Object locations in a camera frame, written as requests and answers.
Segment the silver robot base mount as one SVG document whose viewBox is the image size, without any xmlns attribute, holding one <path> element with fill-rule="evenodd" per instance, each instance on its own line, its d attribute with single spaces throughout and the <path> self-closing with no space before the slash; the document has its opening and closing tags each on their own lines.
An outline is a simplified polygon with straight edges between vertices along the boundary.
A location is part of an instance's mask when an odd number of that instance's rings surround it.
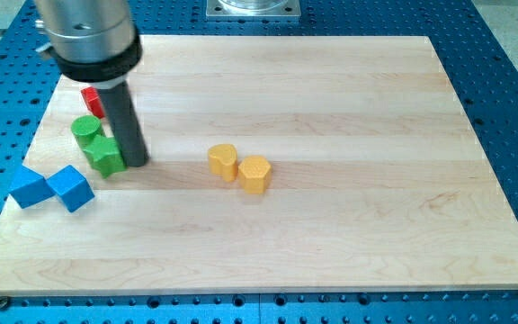
<svg viewBox="0 0 518 324">
<path fill-rule="evenodd" d="M 300 18 L 300 0 L 207 0 L 210 19 Z"/>
</svg>

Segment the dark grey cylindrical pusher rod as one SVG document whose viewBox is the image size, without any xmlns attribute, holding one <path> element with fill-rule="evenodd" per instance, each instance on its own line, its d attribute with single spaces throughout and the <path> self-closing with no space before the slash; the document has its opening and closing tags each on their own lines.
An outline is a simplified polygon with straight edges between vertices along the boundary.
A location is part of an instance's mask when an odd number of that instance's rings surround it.
<svg viewBox="0 0 518 324">
<path fill-rule="evenodd" d="M 128 83 L 108 83 L 96 85 L 95 88 L 123 161 L 128 167 L 144 166 L 149 160 L 149 154 Z"/>
</svg>

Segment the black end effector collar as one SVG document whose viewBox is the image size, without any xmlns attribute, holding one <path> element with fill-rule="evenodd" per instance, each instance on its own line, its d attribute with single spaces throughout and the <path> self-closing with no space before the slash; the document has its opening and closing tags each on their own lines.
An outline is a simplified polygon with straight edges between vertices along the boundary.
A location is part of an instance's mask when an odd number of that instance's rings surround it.
<svg viewBox="0 0 518 324">
<path fill-rule="evenodd" d="M 62 58 L 57 51 L 49 48 L 49 54 L 57 62 L 60 72 L 67 78 L 84 83 L 100 83 L 123 77 L 141 60 L 143 49 L 138 32 L 132 43 L 120 54 L 94 63 L 76 63 Z"/>
</svg>

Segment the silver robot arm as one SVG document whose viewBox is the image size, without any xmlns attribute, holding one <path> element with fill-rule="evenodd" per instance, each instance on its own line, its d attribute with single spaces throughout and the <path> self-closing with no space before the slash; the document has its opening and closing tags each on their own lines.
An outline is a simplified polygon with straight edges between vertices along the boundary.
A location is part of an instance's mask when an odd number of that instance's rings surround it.
<svg viewBox="0 0 518 324">
<path fill-rule="evenodd" d="M 63 76 L 93 86 L 102 101 L 123 161 L 148 162 L 147 145 L 131 99 L 128 73 L 143 54 L 126 0 L 35 0 L 36 28 L 49 43 L 38 48 Z"/>
</svg>

